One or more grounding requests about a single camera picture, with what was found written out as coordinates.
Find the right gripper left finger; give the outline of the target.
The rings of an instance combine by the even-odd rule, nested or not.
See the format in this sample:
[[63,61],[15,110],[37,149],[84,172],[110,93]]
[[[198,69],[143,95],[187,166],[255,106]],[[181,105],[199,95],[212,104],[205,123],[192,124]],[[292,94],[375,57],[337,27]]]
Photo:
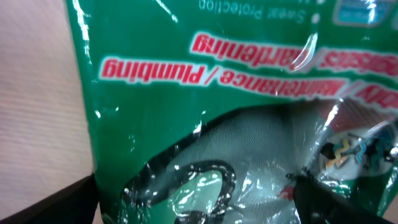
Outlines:
[[92,224],[98,202],[98,188],[91,174],[2,219],[1,224]]

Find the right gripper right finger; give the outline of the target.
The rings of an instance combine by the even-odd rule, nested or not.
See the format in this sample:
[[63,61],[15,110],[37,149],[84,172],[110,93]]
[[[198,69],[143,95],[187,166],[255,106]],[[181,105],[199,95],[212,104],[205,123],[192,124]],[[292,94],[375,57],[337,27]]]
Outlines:
[[302,175],[296,178],[294,204],[303,224],[392,224]]

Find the green 3M gloves pack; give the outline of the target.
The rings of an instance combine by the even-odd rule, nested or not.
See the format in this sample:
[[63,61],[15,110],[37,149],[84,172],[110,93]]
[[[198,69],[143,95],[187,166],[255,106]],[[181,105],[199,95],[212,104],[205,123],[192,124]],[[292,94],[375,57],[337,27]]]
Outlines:
[[104,223],[302,223],[397,194],[396,0],[67,0]]

